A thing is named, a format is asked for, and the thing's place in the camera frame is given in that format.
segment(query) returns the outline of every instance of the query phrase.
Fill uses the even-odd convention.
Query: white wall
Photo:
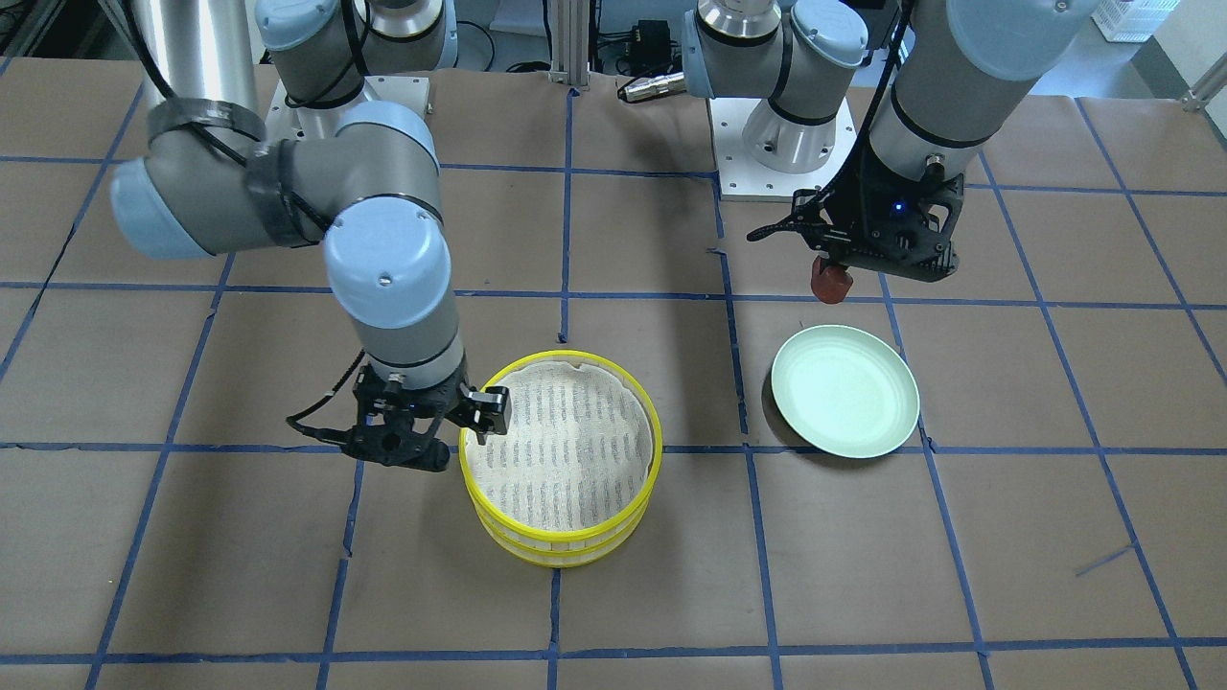
[[[1227,52],[1227,5],[1223,0],[1180,0],[1155,32],[1155,41],[1184,81],[1193,83]],[[1221,131],[1227,131],[1227,91],[1220,92],[1206,112]]]

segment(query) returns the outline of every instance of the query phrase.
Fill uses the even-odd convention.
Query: red object
[[[814,259],[814,270],[810,275],[810,290],[814,296],[825,304],[838,304],[852,290],[852,276],[848,269],[839,264],[827,264],[826,259],[818,257]]]

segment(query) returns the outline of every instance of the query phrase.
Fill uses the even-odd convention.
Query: metal connector
[[[686,75],[683,72],[639,80],[618,90],[618,97],[627,103],[664,98],[675,93],[686,93]]]

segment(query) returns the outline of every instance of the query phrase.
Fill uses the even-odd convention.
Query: tiled table surface
[[[1200,117],[1029,97],[968,171],[963,269],[858,271],[829,307],[799,239],[742,239],[784,207],[718,199],[703,102],[436,75],[474,377],[564,334],[664,422],[639,530],[555,572],[485,535],[454,467],[356,468],[281,422],[357,349],[315,250],[126,246],[135,65],[0,70],[0,688],[1227,686],[1227,153]],[[818,323],[904,354],[924,436],[849,462],[780,422],[772,356]]]

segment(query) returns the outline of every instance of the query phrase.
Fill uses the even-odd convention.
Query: white mounting plate
[[[368,76],[367,83],[375,90],[379,98],[395,101],[423,118],[431,109],[431,80],[425,76]],[[277,82],[272,93],[272,106],[264,115],[269,139],[296,139],[302,128],[298,115],[286,107],[286,85]]]
[[[720,171],[720,196],[730,201],[791,201],[794,190],[822,187],[831,182],[856,140],[848,99],[844,98],[836,114],[836,145],[831,155],[822,167],[802,174],[768,168],[756,161],[741,142],[741,130],[760,101],[761,98],[709,101],[712,144],[715,149],[715,167]]]

